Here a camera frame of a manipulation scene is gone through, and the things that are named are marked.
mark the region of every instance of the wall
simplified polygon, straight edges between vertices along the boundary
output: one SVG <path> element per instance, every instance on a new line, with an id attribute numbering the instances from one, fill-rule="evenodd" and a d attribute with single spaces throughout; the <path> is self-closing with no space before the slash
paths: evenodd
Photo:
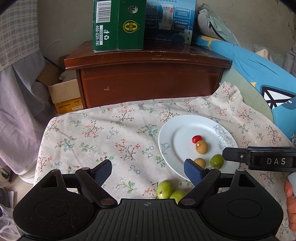
<path id="1" fill-rule="evenodd" d="M 293 13 L 275 0 L 203 0 L 227 24 L 242 47 L 259 44 L 282 54 L 293 44 Z M 93 0 L 39 0 L 40 49 L 52 61 L 92 37 Z"/>

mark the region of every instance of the human hand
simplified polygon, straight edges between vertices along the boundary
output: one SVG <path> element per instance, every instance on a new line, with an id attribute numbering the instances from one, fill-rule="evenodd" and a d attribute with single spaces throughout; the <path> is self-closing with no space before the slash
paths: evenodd
<path id="1" fill-rule="evenodd" d="M 284 192 L 287 197 L 289 227 L 296 232 L 296 197 L 293 195 L 293 186 L 289 181 L 284 183 Z"/>

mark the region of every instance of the zipper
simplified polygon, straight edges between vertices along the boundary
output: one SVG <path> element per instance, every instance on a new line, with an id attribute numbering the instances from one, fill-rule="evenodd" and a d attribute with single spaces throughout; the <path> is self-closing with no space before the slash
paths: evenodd
<path id="1" fill-rule="evenodd" d="M 216 29 L 214 28 L 214 26 L 212 25 L 212 23 L 209 21 L 209 28 L 211 28 L 213 31 L 214 31 L 214 33 L 219 37 L 219 38 L 221 38 L 222 40 L 224 40 L 225 42 L 227 42 L 224 38 L 222 38 L 222 36 L 220 35 L 220 34 L 218 34 L 218 32 L 216 31 Z"/>

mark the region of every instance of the white plate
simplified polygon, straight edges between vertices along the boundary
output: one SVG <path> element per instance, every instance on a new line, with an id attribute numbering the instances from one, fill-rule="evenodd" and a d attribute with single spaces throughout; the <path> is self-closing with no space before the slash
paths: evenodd
<path id="1" fill-rule="evenodd" d="M 208 152 L 199 154 L 192 143 L 192 137 L 200 135 L 208 144 Z M 203 158 L 206 167 L 210 166 L 212 156 L 222 154 L 225 147 L 236 147 L 232 135 L 213 120 L 200 115 L 180 115 L 170 119 L 160 129 L 158 146 L 167 165 L 175 173 L 188 179 L 184 173 L 184 161 Z M 225 161 L 220 169 L 222 173 L 234 173 L 239 163 Z"/>

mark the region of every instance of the yellow oval emblem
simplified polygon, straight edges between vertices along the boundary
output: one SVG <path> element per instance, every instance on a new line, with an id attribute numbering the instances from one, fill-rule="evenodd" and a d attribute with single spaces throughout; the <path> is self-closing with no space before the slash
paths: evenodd
<path id="1" fill-rule="evenodd" d="M 123 24 L 123 30 L 127 33 L 133 33 L 140 28 L 140 25 L 133 20 L 128 20 Z"/>

